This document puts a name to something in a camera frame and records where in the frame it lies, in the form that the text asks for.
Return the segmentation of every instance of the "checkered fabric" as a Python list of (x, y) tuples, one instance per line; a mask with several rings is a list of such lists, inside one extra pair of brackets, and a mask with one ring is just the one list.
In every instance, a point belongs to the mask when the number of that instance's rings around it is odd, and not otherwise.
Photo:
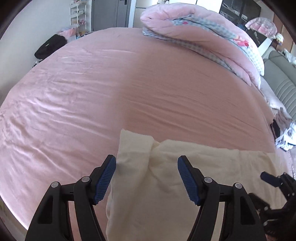
[[(239, 46), (237, 44), (236, 39), (239, 38), (238, 35), (236, 35), (235, 33), (229, 31), (227, 28), (225, 28), (224, 26), (221, 26), (213, 21), (210, 21), (208, 19), (204, 19), (204, 18), (197, 18), (194, 17), (192, 15), (188, 15), (182, 18), (178, 18), (178, 19), (174, 19), (171, 20), (171, 22), (174, 25), (184, 25), (184, 22), (186, 22), (186, 24), (189, 25), (193, 25), (193, 26), (197, 26), (200, 27), (206, 31), (210, 31), (211, 33), (213, 33), (214, 35), (226, 39), (228, 40), (230, 43), (232, 43), (236, 48), (239, 48), (256, 66), (257, 70), (259, 71), (259, 73), (261, 75), (264, 75), (264, 64), (262, 61), (262, 57), (258, 54), (255, 54), (252, 49), (250, 47), (247, 46)], [(154, 38), (158, 38), (158, 39), (163, 39), (163, 40), (167, 40), (173, 43), (176, 43), (178, 45), (181, 45), (185, 48), (188, 48), (216, 63), (218, 63), (219, 65), (227, 68), (228, 70), (230, 70), (231, 72), (233, 72), (234, 74), (236, 74), (239, 78), (242, 79), (242, 76), (240, 76), (239, 73), (236, 73), (235, 71), (233, 71), (231, 69), (231, 67), (222, 59), (220, 59), (218, 56), (216, 56), (215, 54), (213, 54), (212, 52), (210, 52), (209, 50), (195, 44), (192, 43), (190, 41), (185, 41), (185, 40), (180, 40), (180, 39), (173, 39), (170, 37), (166, 37), (163, 36), (161, 34), (155, 33), (154, 31), (148, 29), (147, 27), (143, 28), (143, 34), (145, 36), (149, 36), (149, 37), (154, 37)]]

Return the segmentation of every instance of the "gray door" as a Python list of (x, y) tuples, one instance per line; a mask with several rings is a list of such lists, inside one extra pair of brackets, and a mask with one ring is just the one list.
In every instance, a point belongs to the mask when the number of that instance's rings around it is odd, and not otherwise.
[(131, 0), (92, 0), (92, 30), (127, 27), (130, 7)]

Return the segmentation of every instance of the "white towel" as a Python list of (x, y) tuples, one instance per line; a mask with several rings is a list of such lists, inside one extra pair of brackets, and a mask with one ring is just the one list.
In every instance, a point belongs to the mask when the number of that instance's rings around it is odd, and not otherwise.
[[(259, 195), (272, 208), (285, 203), (278, 188), (260, 179), (263, 171), (291, 175), (287, 164), (275, 154), (172, 140), (158, 143), (151, 136), (122, 130), (107, 202), (108, 241), (187, 240), (198, 207), (190, 201), (178, 172), (181, 155), (220, 184), (240, 182), (248, 193)], [(218, 240), (222, 216), (220, 208), (212, 240)]]

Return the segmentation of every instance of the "pink umbrella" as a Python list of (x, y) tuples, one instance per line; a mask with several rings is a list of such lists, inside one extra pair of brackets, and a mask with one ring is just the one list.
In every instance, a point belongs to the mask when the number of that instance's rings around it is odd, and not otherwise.
[(277, 33), (276, 25), (268, 18), (254, 18), (247, 22), (245, 26), (248, 29), (252, 29), (263, 34), (267, 38), (274, 38)]

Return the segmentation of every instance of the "gray sofa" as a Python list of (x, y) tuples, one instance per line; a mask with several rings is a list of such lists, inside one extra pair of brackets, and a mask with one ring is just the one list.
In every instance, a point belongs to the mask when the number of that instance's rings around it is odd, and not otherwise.
[(271, 51), (264, 59), (265, 75), (271, 89), (296, 121), (296, 68), (277, 51)]

